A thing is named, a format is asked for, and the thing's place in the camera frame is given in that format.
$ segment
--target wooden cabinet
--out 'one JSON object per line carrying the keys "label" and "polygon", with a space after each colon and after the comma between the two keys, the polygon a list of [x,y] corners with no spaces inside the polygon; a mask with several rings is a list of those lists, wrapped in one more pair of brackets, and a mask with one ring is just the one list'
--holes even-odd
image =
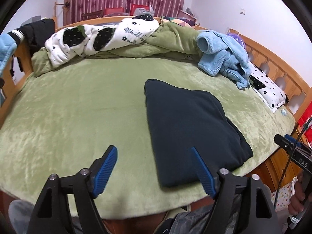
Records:
{"label": "wooden cabinet", "polygon": [[[301,129],[296,129],[291,136],[294,138],[298,137]],[[303,135],[301,142],[306,143],[306,138]],[[246,176],[251,176],[252,174],[258,174],[264,184],[266,184],[271,191],[276,191],[280,178],[283,174],[284,168],[288,161],[289,155],[282,148],[275,151],[265,162],[259,165],[252,172]],[[301,168],[298,167],[295,163],[290,162],[287,171],[285,173],[284,179],[282,181],[281,187],[288,184],[293,180],[295,176],[301,171]]]}

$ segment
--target purple plush toy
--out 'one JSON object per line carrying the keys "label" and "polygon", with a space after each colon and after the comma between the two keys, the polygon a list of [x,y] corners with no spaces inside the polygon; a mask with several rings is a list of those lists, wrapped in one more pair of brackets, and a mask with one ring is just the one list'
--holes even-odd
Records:
{"label": "purple plush toy", "polygon": [[235,39],[246,50],[245,42],[238,34],[229,32],[227,35]]}

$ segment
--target small blue object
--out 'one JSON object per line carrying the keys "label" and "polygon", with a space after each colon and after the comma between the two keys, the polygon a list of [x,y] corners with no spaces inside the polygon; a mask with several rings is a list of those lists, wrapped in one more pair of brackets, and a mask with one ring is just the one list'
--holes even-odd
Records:
{"label": "small blue object", "polygon": [[191,148],[191,158],[194,169],[206,194],[214,198],[216,195],[216,189],[213,176],[195,147]]}
{"label": "small blue object", "polygon": [[110,178],[113,168],[117,162],[117,156],[117,148],[113,147],[93,180],[94,189],[92,191],[92,195],[94,198],[103,193],[108,179]]}
{"label": "small blue object", "polygon": [[285,109],[282,109],[280,112],[282,113],[283,116],[287,115],[287,111]]}

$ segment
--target star-patterned fabric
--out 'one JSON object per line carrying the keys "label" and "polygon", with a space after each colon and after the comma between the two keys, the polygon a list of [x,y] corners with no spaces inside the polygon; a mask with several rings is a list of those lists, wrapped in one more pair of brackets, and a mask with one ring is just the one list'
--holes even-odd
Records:
{"label": "star-patterned fabric", "polygon": [[[296,181],[297,181],[297,177],[295,177],[295,179],[293,179],[290,183],[288,183],[287,185],[283,186],[280,189],[278,193],[277,204],[276,204],[276,209],[275,209],[276,212],[281,211],[288,207],[291,196],[294,194],[294,183]],[[275,196],[276,196],[276,191],[273,192],[271,195],[273,205],[274,205]]]}
{"label": "star-patterned fabric", "polygon": [[158,27],[158,21],[149,14],[125,18],[117,25],[66,27],[52,35],[45,48],[52,66],[57,68],[76,55],[85,57],[99,51],[140,44]]}

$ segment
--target wooden headboard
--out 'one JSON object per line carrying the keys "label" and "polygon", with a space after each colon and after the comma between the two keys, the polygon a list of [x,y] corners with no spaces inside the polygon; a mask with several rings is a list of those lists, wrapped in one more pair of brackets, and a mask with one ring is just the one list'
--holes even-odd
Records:
{"label": "wooden headboard", "polygon": [[[246,51],[253,56],[251,62],[261,69],[266,68],[265,70],[268,71],[266,74],[271,80],[276,82],[277,85],[281,80],[284,80],[285,86],[282,90],[290,100],[285,106],[293,114],[297,122],[312,101],[312,89],[310,86],[290,65],[272,51],[240,34],[238,31],[230,29],[229,32],[238,34],[244,40]],[[291,105],[297,101],[299,101],[299,107],[293,108]]]}

